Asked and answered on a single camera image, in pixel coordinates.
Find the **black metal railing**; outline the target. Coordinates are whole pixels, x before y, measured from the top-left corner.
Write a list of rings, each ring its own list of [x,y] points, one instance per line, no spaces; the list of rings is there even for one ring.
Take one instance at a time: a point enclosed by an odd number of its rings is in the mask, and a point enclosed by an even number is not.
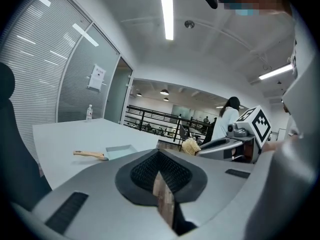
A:
[[[124,114],[123,124],[130,128],[154,134],[159,137],[159,141],[174,146],[180,146],[179,125],[187,126],[190,132],[200,135],[203,142],[207,135],[210,123],[183,118],[182,115],[173,115],[151,109],[146,109],[134,105],[128,105]]]

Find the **tan fluffy fibre clump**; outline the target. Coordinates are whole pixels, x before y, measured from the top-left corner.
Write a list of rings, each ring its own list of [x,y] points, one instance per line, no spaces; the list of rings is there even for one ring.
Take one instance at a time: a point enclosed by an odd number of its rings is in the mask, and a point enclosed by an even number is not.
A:
[[[183,150],[184,153],[186,153],[190,156],[195,156],[197,152],[201,151],[201,148],[197,144],[196,140],[191,137],[186,139],[182,143],[181,149]]]

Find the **long ceiling light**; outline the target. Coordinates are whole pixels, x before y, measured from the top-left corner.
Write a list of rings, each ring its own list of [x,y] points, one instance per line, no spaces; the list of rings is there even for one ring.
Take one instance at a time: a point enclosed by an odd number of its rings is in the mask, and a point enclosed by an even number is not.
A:
[[[165,38],[174,40],[174,3],[173,0],[161,0]]]
[[[272,71],[270,71],[268,73],[260,75],[258,78],[260,80],[265,80],[265,79],[272,78],[274,76],[277,76],[277,75],[280,75],[280,74],[283,74],[285,72],[292,71],[292,70],[293,70],[293,66],[291,64],[287,64],[287,65],[284,65],[284,66],[282,66],[280,68],[272,70]]]

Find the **person's white t-shirt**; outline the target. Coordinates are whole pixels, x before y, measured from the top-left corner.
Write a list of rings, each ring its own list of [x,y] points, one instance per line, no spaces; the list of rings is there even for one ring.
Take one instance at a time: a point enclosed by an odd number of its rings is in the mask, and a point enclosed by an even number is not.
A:
[[[245,240],[308,240],[316,237],[320,182],[320,50],[298,10],[291,8],[295,77],[284,95],[297,127],[273,153]]]

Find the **black office chair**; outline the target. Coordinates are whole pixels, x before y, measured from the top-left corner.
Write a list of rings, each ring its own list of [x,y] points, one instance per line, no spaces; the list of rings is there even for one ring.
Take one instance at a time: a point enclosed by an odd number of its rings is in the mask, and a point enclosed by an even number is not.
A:
[[[0,62],[0,181],[10,202],[32,211],[52,189],[19,133],[10,100],[14,90],[15,76]]]

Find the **light blue dustpan wooden handle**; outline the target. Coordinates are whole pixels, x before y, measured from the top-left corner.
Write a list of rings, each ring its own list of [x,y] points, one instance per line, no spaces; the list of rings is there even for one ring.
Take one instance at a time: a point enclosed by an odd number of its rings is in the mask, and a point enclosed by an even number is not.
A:
[[[121,145],[121,146],[113,146],[106,147],[105,153],[101,152],[91,152],[91,151],[73,151],[74,156],[82,156],[82,157],[92,157],[101,161],[109,161],[118,159],[133,153],[136,153],[137,150],[131,145]]]

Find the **person's right forearm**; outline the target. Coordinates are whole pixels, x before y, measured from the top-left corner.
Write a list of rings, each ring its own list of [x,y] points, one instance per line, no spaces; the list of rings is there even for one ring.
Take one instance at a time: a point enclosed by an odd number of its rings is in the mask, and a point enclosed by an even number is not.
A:
[[[298,138],[299,136],[297,134],[293,134],[289,136],[287,139],[284,139],[283,141],[275,141],[275,142],[268,141],[263,145],[262,153],[280,149],[284,144],[288,143],[289,141],[297,140]]]

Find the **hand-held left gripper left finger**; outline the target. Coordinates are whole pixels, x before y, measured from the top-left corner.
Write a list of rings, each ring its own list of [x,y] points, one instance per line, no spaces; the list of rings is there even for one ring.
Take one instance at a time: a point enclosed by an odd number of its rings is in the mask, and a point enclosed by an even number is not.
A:
[[[174,240],[155,206],[131,203],[117,189],[118,170],[147,151],[91,165],[53,189],[32,210],[45,223],[74,192],[88,195],[64,236],[71,240]]]

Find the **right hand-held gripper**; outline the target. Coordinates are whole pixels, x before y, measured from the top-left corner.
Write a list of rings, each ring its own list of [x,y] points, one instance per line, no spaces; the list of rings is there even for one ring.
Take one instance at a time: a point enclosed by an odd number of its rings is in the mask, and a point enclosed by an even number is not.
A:
[[[201,151],[198,151],[196,156],[231,162],[245,155],[250,158],[251,163],[255,163],[270,133],[271,124],[262,107],[258,105],[248,109],[228,125],[228,137],[200,145]]]

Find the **white paper notice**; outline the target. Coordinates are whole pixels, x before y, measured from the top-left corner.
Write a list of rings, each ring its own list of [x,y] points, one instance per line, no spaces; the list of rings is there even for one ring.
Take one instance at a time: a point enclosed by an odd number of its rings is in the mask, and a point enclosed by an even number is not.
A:
[[[101,87],[104,83],[105,74],[106,71],[97,64],[95,64],[89,78],[88,88],[96,89],[100,92]]]

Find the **blue face mask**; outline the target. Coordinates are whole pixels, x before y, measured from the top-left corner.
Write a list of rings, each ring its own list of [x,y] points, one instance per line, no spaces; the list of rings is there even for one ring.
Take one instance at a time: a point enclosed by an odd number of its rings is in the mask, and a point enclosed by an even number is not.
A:
[[[259,16],[259,10],[256,9],[236,9],[235,13],[239,16]]]

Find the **frosted glass door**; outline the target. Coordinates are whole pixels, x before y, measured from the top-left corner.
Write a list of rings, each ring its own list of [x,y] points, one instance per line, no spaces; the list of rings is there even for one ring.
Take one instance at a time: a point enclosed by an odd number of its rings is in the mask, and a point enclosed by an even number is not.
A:
[[[108,121],[120,124],[127,90],[131,80],[132,69],[120,57],[107,97],[104,118]]]

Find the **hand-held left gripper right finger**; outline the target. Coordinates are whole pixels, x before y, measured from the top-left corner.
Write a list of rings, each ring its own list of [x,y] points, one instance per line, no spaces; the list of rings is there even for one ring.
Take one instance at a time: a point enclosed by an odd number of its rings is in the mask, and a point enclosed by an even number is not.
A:
[[[250,211],[239,202],[254,164],[159,151],[161,176],[174,197],[179,236],[244,236]]]

